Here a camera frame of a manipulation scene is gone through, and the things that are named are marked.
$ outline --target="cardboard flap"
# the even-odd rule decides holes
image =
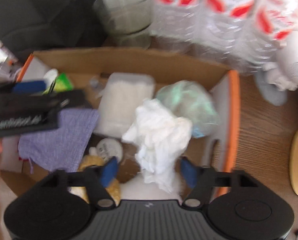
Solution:
[[[60,72],[99,75],[113,72],[142,73],[157,83],[197,81],[207,90],[228,71],[225,65],[202,62],[194,57],[155,49],[93,48],[37,51],[46,65]]]

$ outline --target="green plastic bag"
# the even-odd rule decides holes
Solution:
[[[192,121],[194,138],[212,134],[220,123],[211,95],[196,82],[182,80],[165,86],[157,92],[156,98],[175,116]]]

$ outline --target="purple cloth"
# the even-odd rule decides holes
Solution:
[[[48,171],[76,172],[97,124],[94,109],[64,109],[59,113],[59,128],[21,136],[19,156]]]

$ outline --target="round container lid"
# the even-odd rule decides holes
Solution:
[[[116,157],[118,162],[122,160],[122,145],[116,139],[105,138],[102,139],[96,146],[97,155],[105,162],[111,157]]]

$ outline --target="plastic water bottle pack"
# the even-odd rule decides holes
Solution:
[[[242,71],[274,61],[275,52],[296,25],[297,8],[298,0],[259,0],[232,52],[230,65]]]
[[[184,53],[194,38],[199,0],[154,0],[153,32],[161,49]]]
[[[224,62],[241,34],[255,0],[205,0],[200,5],[195,54]]]

